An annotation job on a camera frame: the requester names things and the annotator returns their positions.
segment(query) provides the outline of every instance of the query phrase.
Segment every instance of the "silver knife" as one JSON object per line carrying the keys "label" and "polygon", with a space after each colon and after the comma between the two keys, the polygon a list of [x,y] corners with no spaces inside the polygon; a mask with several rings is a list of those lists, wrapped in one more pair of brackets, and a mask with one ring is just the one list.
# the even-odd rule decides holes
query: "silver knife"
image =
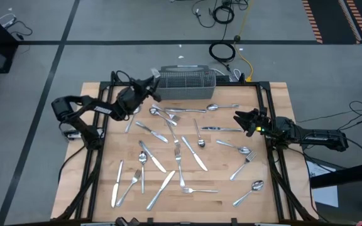
{"label": "silver knife", "polygon": [[203,130],[203,131],[232,131],[232,132],[243,132],[243,129],[223,128],[223,127],[214,127],[214,126],[202,127],[201,130]]}
{"label": "silver knife", "polygon": [[206,110],[195,110],[195,109],[181,109],[181,108],[164,108],[164,110],[169,112],[200,112],[200,113],[206,113]]}
{"label": "silver knife", "polygon": [[202,160],[200,160],[199,156],[195,153],[195,151],[192,149],[191,145],[189,145],[189,142],[187,140],[187,138],[185,138],[184,136],[181,137],[182,141],[185,143],[185,145],[191,150],[192,154],[194,155],[194,158],[196,160],[196,162],[199,164],[199,166],[204,170],[207,171],[207,168],[205,166],[205,164],[202,162]]}
{"label": "silver knife", "polygon": [[119,186],[119,178],[121,177],[121,171],[123,170],[123,164],[124,164],[124,160],[121,160],[119,162],[117,183],[114,185],[114,188],[112,189],[111,207],[113,207],[113,208],[116,206],[117,194],[118,194],[118,186]]}
{"label": "silver knife", "polygon": [[146,209],[148,211],[150,211],[154,204],[156,203],[160,193],[164,190],[164,188],[167,186],[168,182],[170,182],[171,178],[173,178],[175,173],[175,170],[171,171],[171,173],[168,174],[168,176],[166,177],[166,179],[164,180],[162,186],[160,187],[159,191],[157,192],[157,194],[153,197],[153,199],[150,201],[149,205],[146,207]]}
{"label": "silver knife", "polygon": [[146,151],[146,153],[148,153],[148,155],[150,156],[151,160],[155,163],[155,165],[157,166],[158,169],[160,169],[161,172],[166,173],[166,169],[158,162],[158,160],[150,153],[148,147],[146,147],[146,145],[144,144],[143,141],[139,141],[139,145],[143,148],[143,150]]}
{"label": "silver knife", "polygon": [[136,121],[136,125],[142,127],[143,129],[146,129],[147,131],[149,131],[151,134],[153,134],[155,137],[157,137],[158,139],[160,139],[161,141],[165,142],[168,144],[168,139],[166,139],[163,135],[161,135],[160,133],[156,132],[156,131],[152,131],[151,129],[149,129],[147,126],[145,126],[142,122],[140,121]]}

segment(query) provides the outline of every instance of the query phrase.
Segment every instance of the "wooden table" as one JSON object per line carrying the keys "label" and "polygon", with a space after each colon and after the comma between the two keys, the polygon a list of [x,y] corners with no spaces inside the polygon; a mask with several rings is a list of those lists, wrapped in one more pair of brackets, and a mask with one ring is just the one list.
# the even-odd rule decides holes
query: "wooden table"
{"label": "wooden table", "polygon": [[[98,83],[84,83],[82,95],[97,97],[98,87]],[[271,87],[276,115],[294,119],[286,83],[271,83]],[[121,89],[122,87],[115,87],[114,100]],[[125,134],[124,130],[128,122],[109,120],[93,221],[113,222],[117,217],[124,217],[126,220],[136,217],[140,222],[145,222],[148,217],[153,217],[155,222],[230,222],[231,218],[237,218],[240,223],[278,222],[263,136],[259,133],[246,137],[242,132],[201,131],[206,147],[202,149],[197,144],[193,118],[197,120],[199,127],[239,128],[233,119],[235,109],[221,109],[205,114],[193,112],[177,114],[181,120],[173,130],[181,142],[181,165],[186,186],[193,189],[220,190],[219,193],[184,194],[181,192],[178,180],[173,137],[163,119],[150,115],[148,109],[152,103],[154,100],[151,97],[146,99],[135,120],[159,131],[170,143],[165,144],[135,124],[131,126],[129,133]],[[255,107],[258,108],[258,98],[254,87],[216,87],[211,100],[162,101],[159,105],[204,109],[211,103],[240,104],[238,110],[247,112]],[[82,118],[87,124],[92,124],[93,115],[93,112],[86,112]],[[203,171],[199,167],[191,152],[181,141],[181,136],[187,137],[208,171]],[[244,156],[233,148],[216,144],[216,139],[238,146],[247,146],[257,152],[256,158],[240,172],[236,181],[230,181],[229,177],[244,162]],[[116,182],[119,161],[124,160],[124,167],[118,197],[130,184],[134,172],[141,168],[141,163],[138,161],[138,155],[142,150],[138,144],[139,140],[145,142],[167,173],[159,171],[149,158],[145,164],[145,194],[141,194],[141,183],[137,182],[128,193],[122,206],[111,208],[112,188]],[[82,145],[80,140],[70,142],[67,158]],[[298,145],[291,145],[291,147],[301,150]],[[85,155],[86,151],[82,151],[63,169],[52,217],[60,215],[77,194],[84,169]],[[285,161],[292,191],[309,213],[316,217],[317,215],[310,205],[309,178],[302,155],[286,150]],[[152,211],[146,211],[147,205],[172,170],[176,170],[176,174],[171,182],[160,195]],[[265,182],[263,189],[253,192],[239,207],[233,207],[232,202],[249,191],[252,182],[256,180]],[[288,218],[286,198],[282,189],[280,191],[285,218]],[[85,196],[83,216],[85,216],[88,202],[89,194]]]}

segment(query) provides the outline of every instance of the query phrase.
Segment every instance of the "concrete floor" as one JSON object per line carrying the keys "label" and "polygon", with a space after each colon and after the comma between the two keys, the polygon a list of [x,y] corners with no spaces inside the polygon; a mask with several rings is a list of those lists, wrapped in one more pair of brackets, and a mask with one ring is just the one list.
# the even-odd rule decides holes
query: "concrete floor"
{"label": "concrete floor", "polygon": [[[220,39],[224,26],[200,27],[190,11],[194,2],[81,0],[68,40]],[[27,40],[59,41],[73,3],[74,0],[1,0],[0,17],[13,12],[33,28],[34,34]],[[197,6],[205,24],[212,22],[207,8],[213,4],[214,1],[204,1]],[[238,9],[235,12],[235,21],[228,25],[226,39],[231,39],[241,26],[243,12]],[[299,0],[255,1],[242,37],[244,40],[315,40]],[[0,75],[0,209],[57,52],[56,45],[31,45],[28,52],[21,54],[28,47],[20,46],[10,73]],[[124,70],[134,78],[145,78],[151,67],[163,65],[205,64],[224,71],[222,65],[210,57],[208,47],[65,46],[5,224],[50,218],[58,170],[67,148],[50,107],[53,99],[79,95],[83,82],[109,80],[112,70]],[[352,100],[362,101],[362,45],[241,45],[239,48],[254,66],[254,81],[287,82],[296,120],[346,111]],[[218,55],[229,55],[227,49],[215,51]],[[238,58],[231,66],[244,72],[249,70]],[[332,129],[353,117],[346,114],[300,125]],[[362,144],[362,125],[347,130],[346,134]],[[318,147],[307,153],[344,167],[362,164],[362,152],[354,145],[344,153]],[[339,188],[341,200],[353,200],[352,204],[344,202],[341,207],[350,213],[353,221],[362,220],[357,197],[362,197],[361,185]]]}

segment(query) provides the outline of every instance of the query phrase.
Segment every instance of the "silverware basket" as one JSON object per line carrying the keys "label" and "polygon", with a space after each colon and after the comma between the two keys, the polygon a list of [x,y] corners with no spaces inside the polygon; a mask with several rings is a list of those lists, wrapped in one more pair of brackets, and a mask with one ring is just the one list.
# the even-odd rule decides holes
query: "silverware basket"
{"label": "silverware basket", "polygon": [[216,73],[206,65],[174,65],[160,70],[156,92],[162,100],[211,99]]}

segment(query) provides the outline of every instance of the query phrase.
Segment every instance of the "spoon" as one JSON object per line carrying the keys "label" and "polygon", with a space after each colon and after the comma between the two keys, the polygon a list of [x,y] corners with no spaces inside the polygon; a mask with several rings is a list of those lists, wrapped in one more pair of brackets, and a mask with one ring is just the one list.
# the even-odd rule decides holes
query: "spoon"
{"label": "spoon", "polygon": [[217,105],[217,104],[209,104],[206,109],[207,110],[218,110],[219,108],[238,108],[239,104],[232,104],[232,105]]}
{"label": "spoon", "polygon": [[247,148],[247,147],[242,147],[242,146],[238,147],[238,146],[226,143],[224,141],[221,141],[219,139],[217,139],[216,142],[218,144],[223,144],[223,145],[226,145],[226,146],[229,146],[229,147],[232,147],[232,148],[236,148],[238,150],[238,152],[241,153],[241,154],[249,154],[251,152],[251,150],[249,148]]}
{"label": "spoon", "polygon": [[149,111],[150,111],[150,114],[152,114],[152,115],[156,115],[156,116],[162,117],[164,120],[166,120],[167,122],[169,122],[172,126],[176,126],[176,125],[177,125],[177,123],[174,122],[173,120],[167,119],[166,117],[162,116],[162,115],[160,114],[160,112],[159,112],[156,108],[152,107],[152,108],[149,109]]}
{"label": "spoon", "polygon": [[247,194],[245,194],[244,196],[242,196],[241,198],[239,198],[237,201],[233,202],[233,206],[234,207],[238,207],[239,204],[241,204],[244,199],[251,194],[252,191],[260,191],[263,188],[263,180],[258,180],[254,183],[252,183],[252,189],[251,191],[249,191]]}
{"label": "spoon", "polygon": [[199,134],[199,129],[198,129],[198,125],[196,124],[196,120],[194,119],[194,124],[195,124],[195,129],[196,129],[196,133],[198,134],[198,145],[203,148],[205,147],[205,141],[201,138],[200,134]]}
{"label": "spoon", "polygon": [[145,163],[148,160],[148,157],[146,156],[144,151],[141,151],[141,154],[139,155],[139,162],[142,163],[142,194],[145,193]]}
{"label": "spoon", "polygon": [[131,125],[132,125],[133,117],[135,117],[135,115],[137,113],[139,113],[139,111],[141,111],[141,106],[140,105],[133,111],[133,115],[131,117],[131,120],[129,121],[128,125],[126,125],[125,133],[129,132],[129,129],[130,129]]}

